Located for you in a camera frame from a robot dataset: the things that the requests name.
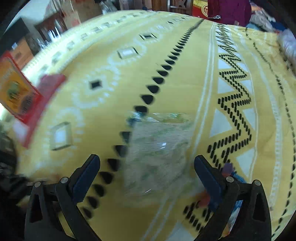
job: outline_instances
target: plastic bag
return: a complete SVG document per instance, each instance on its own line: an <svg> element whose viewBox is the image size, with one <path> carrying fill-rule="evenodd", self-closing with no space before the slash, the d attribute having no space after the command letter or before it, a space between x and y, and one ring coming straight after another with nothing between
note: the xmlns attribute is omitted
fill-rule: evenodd
<svg viewBox="0 0 296 241"><path fill-rule="evenodd" d="M110 0L101 1L99 3L99 5L100 5L100 7L102 9L103 14L107 14L109 12L117 11L116 7L113 5L113 3Z"/></svg>
<svg viewBox="0 0 296 241"><path fill-rule="evenodd" d="M285 29L277 39L285 56L292 63L292 70L296 75L296 39L289 29Z"/></svg>
<svg viewBox="0 0 296 241"><path fill-rule="evenodd" d="M186 152L193 122L185 114L133 114L133 131L123 165L124 192L130 202L151 204L164 192L180 193L191 183Z"/></svg>

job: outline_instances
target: wooden cabinet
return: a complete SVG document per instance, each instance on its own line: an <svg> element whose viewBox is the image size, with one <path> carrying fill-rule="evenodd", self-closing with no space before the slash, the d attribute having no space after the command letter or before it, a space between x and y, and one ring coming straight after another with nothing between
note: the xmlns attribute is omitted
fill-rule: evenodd
<svg viewBox="0 0 296 241"><path fill-rule="evenodd" d="M192 15L193 0L152 0L154 11L177 12Z"/></svg>

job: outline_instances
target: purple cloth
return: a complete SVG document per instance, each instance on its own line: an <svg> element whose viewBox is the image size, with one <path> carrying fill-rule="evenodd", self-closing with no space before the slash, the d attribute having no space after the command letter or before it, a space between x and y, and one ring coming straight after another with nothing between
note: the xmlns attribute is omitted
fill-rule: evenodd
<svg viewBox="0 0 296 241"><path fill-rule="evenodd" d="M233 172L233 166L232 163L225 163L223 169L222 169L222 174L228 174L230 176L230 174Z"/></svg>
<svg viewBox="0 0 296 241"><path fill-rule="evenodd" d="M235 24L245 27L251 18L249 0L208 0L208 17L220 15L221 19L213 20L223 24Z"/></svg>

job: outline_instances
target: clear plastic wrapper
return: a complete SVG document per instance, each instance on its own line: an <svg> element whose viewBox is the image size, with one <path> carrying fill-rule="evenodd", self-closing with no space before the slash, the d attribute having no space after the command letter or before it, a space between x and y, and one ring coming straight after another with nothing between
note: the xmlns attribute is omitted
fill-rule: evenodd
<svg viewBox="0 0 296 241"><path fill-rule="evenodd" d="M102 9L103 14L107 14L109 12L117 11L116 7L113 5L113 3L110 0L101 1L99 3L99 5L100 5L100 7Z"/></svg>
<svg viewBox="0 0 296 241"><path fill-rule="evenodd" d="M193 181L186 157L193 122L180 113L143 117L137 112L130 119L133 130L122 168L126 203L145 205L165 193L180 194Z"/></svg>

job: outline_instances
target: wall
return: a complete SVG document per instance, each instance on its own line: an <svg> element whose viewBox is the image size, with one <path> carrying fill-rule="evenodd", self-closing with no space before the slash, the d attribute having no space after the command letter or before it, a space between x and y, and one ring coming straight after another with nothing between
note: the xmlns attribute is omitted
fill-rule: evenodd
<svg viewBox="0 0 296 241"><path fill-rule="evenodd" d="M34 28L34 25L44 20L44 14L46 7L50 0L31 0L29 1L14 17L7 29L18 20L20 17L23 19L25 25L29 31L36 37L41 38L38 31Z"/></svg>

